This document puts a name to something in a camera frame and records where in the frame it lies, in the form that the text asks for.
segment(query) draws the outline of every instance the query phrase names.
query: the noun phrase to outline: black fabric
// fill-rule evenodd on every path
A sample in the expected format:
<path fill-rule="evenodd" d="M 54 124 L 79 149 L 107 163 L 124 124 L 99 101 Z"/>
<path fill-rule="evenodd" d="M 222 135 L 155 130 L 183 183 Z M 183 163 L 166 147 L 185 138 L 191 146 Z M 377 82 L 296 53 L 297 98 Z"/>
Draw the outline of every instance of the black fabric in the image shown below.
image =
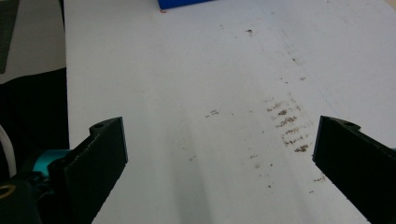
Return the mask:
<path fill-rule="evenodd" d="M 35 151 L 69 148 L 66 69 L 0 85 L 0 124 L 14 147 L 17 171 Z"/>
<path fill-rule="evenodd" d="M 9 44 L 14 32 L 20 0 L 0 2 L 0 74 L 6 71 Z"/>
<path fill-rule="evenodd" d="M 64 21 L 64 0 L 59 0 L 59 5 L 61 6 L 62 20 Z"/>

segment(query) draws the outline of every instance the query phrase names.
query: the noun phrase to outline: stain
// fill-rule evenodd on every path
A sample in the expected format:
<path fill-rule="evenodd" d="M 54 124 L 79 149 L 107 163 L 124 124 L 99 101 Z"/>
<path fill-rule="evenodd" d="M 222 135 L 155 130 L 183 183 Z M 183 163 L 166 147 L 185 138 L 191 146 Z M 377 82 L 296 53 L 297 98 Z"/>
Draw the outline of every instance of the stain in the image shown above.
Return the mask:
<path fill-rule="evenodd" d="M 276 125 L 277 128 L 283 127 L 288 123 L 293 123 L 295 120 L 297 120 L 297 117 L 288 117 L 285 118 L 285 120 L 281 121 L 278 125 Z"/>
<path fill-rule="evenodd" d="M 322 173 L 322 177 L 318 179 L 314 179 L 314 182 L 325 182 L 326 181 L 326 176 Z"/>
<path fill-rule="evenodd" d="M 276 103 L 273 107 L 267 108 L 267 111 L 271 112 L 271 111 L 273 111 L 275 109 L 280 108 L 281 106 L 282 106 L 282 102 Z"/>
<path fill-rule="evenodd" d="M 303 145 L 303 146 L 300 146 L 300 147 L 296 148 L 294 151 L 295 151 L 295 152 L 306 152 L 306 149 L 307 149 L 307 148 L 308 148 L 308 145 L 305 144 L 305 145 Z"/>
<path fill-rule="evenodd" d="M 299 128 L 293 128 L 288 130 L 285 134 L 297 133 L 299 130 L 300 130 Z"/>
<path fill-rule="evenodd" d="M 279 116 L 283 116 L 283 115 L 286 115 L 288 113 L 288 111 L 287 110 L 282 110 L 282 111 L 280 111 L 279 113 L 277 113 Z"/>
<path fill-rule="evenodd" d="M 252 30 L 246 30 L 245 32 L 248 32 L 248 35 L 253 36 L 253 31 Z"/>
<path fill-rule="evenodd" d="M 210 115 L 214 116 L 214 115 L 218 115 L 219 112 L 217 110 L 212 110 L 210 111 Z"/>
<path fill-rule="evenodd" d="M 293 144 L 296 143 L 297 141 L 301 141 L 301 140 L 303 140 L 303 137 L 302 137 L 302 136 L 299 137 L 299 138 L 296 138 L 296 139 L 294 139 L 294 140 L 289 140 L 289 141 L 283 140 L 283 143 L 285 143 L 285 145 L 287 146 L 288 144 L 293 145 Z"/>

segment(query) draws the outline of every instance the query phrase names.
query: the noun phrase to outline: white surface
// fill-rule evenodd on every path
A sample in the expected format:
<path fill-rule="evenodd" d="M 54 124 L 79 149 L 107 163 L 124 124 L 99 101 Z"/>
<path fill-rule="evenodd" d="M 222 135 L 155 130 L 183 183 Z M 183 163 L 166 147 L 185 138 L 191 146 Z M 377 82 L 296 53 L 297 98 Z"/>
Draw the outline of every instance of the white surface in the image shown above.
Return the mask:
<path fill-rule="evenodd" d="M 65 67 L 64 25 L 58 0 L 20 0 L 0 83 Z"/>
<path fill-rule="evenodd" d="M 123 116 L 130 157 L 93 223 L 366 223 L 311 155 L 320 115 L 395 146 L 385 1 L 161 13 L 155 0 L 81 0 L 65 13 L 71 145 Z"/>

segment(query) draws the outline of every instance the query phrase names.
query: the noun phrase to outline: blue object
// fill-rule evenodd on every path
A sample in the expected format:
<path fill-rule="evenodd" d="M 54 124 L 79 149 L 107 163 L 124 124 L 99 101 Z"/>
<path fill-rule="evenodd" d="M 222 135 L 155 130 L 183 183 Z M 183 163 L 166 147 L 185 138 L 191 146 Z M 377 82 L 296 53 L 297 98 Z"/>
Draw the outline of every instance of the blue object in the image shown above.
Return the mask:
<path fill-rule="evenodd" d="M 35 167 L 33 168 L 33 171 L 38 171 L 43 173 L 44 176 L 49 176 L 49 170 L 47 169 L 47 166 L 53 161 L 63 158 L 69 152 L 70 149 L 47 150 L 41 154 L 37 161 L 35 161 Z"/>
<path fill-rule="evenodd" d="M 167 9 L 170 7 L 182 7 L 207 1 L 211 0 L 158 0 L 158 4 L 160 4 L 161 9 Z"/>

